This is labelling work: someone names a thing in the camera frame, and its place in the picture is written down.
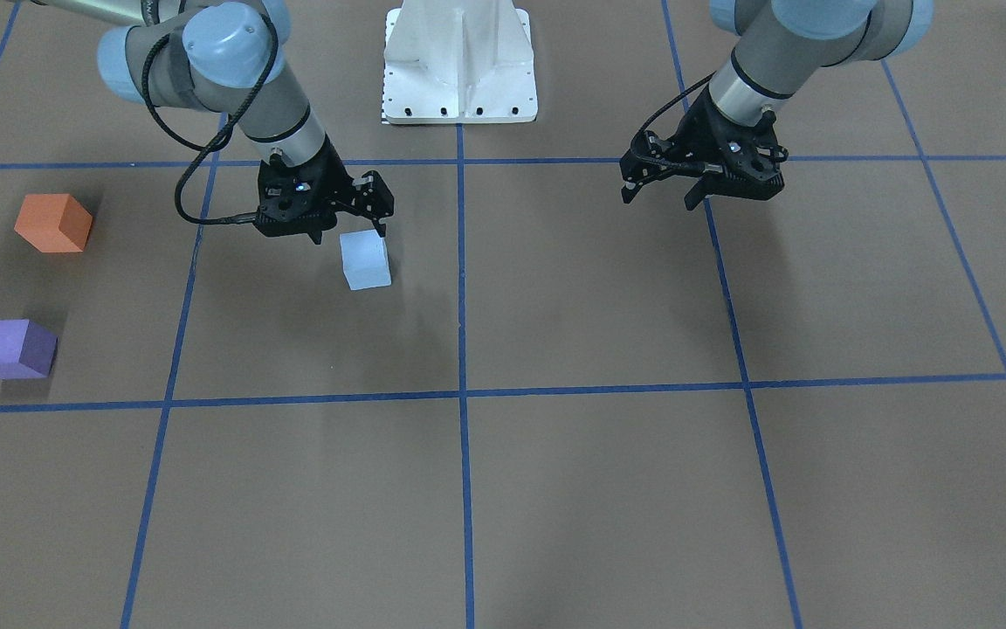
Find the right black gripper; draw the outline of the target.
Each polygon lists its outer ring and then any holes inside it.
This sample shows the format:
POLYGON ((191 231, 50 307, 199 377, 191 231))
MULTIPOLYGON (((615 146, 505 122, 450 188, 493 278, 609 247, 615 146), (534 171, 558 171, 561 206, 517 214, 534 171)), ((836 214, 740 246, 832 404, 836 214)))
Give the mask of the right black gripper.
POLYGON ((305 234, 315 245, 338 224, 339 212, 367 219, 376 235, 386 238, 395 199, 378 171, 353 178, 330 139, 300 166, 286 166, 272 156, 259 166, 258 206, 254 226, 267 238, 305 234))

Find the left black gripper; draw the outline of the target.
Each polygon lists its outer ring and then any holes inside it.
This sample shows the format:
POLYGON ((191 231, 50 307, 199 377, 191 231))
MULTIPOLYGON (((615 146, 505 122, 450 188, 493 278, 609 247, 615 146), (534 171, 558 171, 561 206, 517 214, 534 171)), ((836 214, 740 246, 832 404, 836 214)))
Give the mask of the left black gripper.
POLYGON ((664 104, 632 136, 622 158, 623 203, 630 204, 646 184, 671 176, 694 179, 684 196, 687 211, 696 210, 713 196, 766 202, 782 192, 785 179, 780 167, 789 152, 778 141, 777 114, 771 107, 756 114, 747 127, 727 119, 704 89, 670 138, 660 138, 651 131, 651 124, 660 115, 691 92, 686 89, 664 104))

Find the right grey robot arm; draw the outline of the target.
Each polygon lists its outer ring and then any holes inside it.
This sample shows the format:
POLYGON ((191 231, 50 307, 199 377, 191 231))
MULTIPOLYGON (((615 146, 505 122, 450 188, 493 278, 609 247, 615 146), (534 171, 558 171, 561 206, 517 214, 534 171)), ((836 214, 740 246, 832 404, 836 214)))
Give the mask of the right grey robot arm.
POLYGON ((173 192, 180 218, 320 243, 347 212, 386 235, 394 196, 378 172, 348 173, 288 64, 292 21, 282 1, 56 1, 53 7, 111 25, 97 45, 100 76, 122 99, 143 104, 157 127, 165 127, 161 107, 226 116, 210 140, 183 141, 195 158, 173 192), (185 184, 235 133, 260 155, 257 208, 196 218, 183 207, 185 184))

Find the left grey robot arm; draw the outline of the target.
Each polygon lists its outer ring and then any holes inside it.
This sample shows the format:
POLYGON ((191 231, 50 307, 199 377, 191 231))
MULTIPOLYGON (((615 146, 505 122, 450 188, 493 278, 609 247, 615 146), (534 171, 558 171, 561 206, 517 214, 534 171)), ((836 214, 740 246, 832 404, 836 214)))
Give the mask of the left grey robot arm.
POLYGON ((713 22, 738 36, 715 73, 688 87, 673 135, 648 124, 620 158, 624 203, 671 176, 688 176, 684 204, 713 196, 766 202, 785 187, 778 113, 818 69, 911 49, 934 19, 931 1, 712 1, 713 22))

